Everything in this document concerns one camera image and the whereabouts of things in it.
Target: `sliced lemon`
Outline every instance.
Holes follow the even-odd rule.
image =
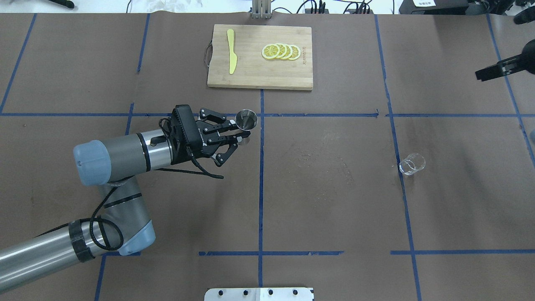
[[[292,47],[290,47],[290,45],[284,44],[284,47],[286,47],[286,49],[287,49],[286,55],[281,57],[280,59],[288,59],[289,57],[292,56],[292,53],[294,53],[294,50],[293,50]]]
[[[297,47],[296,45],[289,45],[292,49],[292,54],[288,58],[289,61],[295,61],[301,56],[301,48]]]
[[[288,49],[286,48],[285,46],[286,44],[282,44],[282,43],[277,43],[277,46],[279,46],[279,55],[277,55],[277,58],[282,58],[283,56],[286,55],[286,52],[288,51]]]
[[[262,56],[265,59],[274,59],[279,55],[280,47],[277,44],[267,44],[262,48]]]

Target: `white metal plate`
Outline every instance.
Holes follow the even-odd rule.
[[[313,288],[209,289],[204,301],[314,301]]]

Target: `gray tabletop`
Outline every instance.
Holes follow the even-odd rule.
[[[207,87],[214,24],[312,27],[313,91]],[[1,299],[306,286],[316,300],[533,300],[535,77],[474,72],[534,29],[499,16],[3,14],[0,249],[98,205],[77,144],[155,129],[175,104],[260,122],[222,168],[204,163],[224,180],[138,176],[154,245]],[[427,166],[400,177],[410,153]]]

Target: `light blue plastic cap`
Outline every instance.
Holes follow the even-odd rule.
[[[85,186],[102,185],[110,180],[111,159],[104,143],[93,140],[74,147],[74,161]]]
[[[139,230],[131,239],[123,243],[119,249],[119,254],[127,256],[135,252],[139,252],[150,246],[156,240],[156,234],[152,227],[152,220],[150,220],[143,229]]]

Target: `wooden cutting board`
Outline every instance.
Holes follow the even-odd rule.
[[[229,74],[228,68],[229,28],[234,30],[234,52],[238,56],[233,74]],[[271,43],[294,44],[301,48],[301,57],[295,61],[265,59],[262,48]],[[212,46],[209,87],[312,90],[310,27],[215,24]]]

